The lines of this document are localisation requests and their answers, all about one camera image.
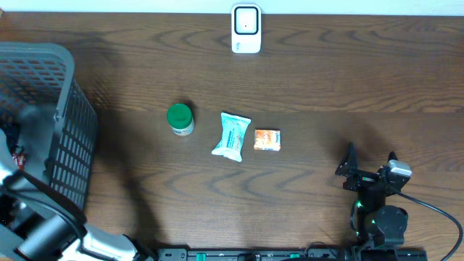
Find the orange small packet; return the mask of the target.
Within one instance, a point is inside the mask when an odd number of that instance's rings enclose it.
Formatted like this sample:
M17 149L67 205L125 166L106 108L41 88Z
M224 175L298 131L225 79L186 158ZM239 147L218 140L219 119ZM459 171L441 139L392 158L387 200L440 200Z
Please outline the orange small packet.
M281 132L279 130L255 130L254 149L278 152L281 149Z

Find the teal snack packet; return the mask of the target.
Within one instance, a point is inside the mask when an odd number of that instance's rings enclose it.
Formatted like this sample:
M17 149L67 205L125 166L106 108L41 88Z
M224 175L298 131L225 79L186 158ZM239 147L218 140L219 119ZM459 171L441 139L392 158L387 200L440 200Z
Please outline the teal snack packet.
M217 146L212 150L212 155L222 156L230 160L241 162L241 150L244 145L244 137L251 120L238 115L221 113L222 136Z

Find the green lid jar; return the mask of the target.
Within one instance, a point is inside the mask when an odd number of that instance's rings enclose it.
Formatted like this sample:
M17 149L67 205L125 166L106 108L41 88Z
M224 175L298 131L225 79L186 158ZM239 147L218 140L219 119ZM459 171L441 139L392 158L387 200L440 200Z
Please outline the green lid jar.
M185 104L172 105L167 111L167 121L178 136L187 136L194 132L194 116L191 109Z

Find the red snack bar wrapper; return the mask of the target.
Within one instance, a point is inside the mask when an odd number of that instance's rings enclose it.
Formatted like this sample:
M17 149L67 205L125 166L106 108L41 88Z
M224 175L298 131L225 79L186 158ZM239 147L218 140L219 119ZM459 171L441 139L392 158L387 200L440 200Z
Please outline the red snack bar wrapper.
M25 170L27 155L23 145L16 145L12 152L12 158L20 170Z

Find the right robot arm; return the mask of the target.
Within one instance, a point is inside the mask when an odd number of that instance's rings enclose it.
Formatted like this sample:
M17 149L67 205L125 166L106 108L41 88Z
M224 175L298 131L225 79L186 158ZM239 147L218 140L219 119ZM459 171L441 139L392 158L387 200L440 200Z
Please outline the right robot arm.
M350 142L335 174L346 178L343 189L357 194L351 224L360 242L369 249L404 244L408 214L400 207L387 205L386 198L399 193L410 180L413 174L410 166L390 152L387 163L377 171L361 170L355 146Z

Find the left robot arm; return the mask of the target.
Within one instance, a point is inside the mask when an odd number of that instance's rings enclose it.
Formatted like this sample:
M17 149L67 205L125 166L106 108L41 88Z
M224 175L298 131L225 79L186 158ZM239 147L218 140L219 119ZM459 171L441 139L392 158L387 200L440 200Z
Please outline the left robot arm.
M17 166L1 134L1 253L13 260L158 260L125 235L87 223L67 197Z

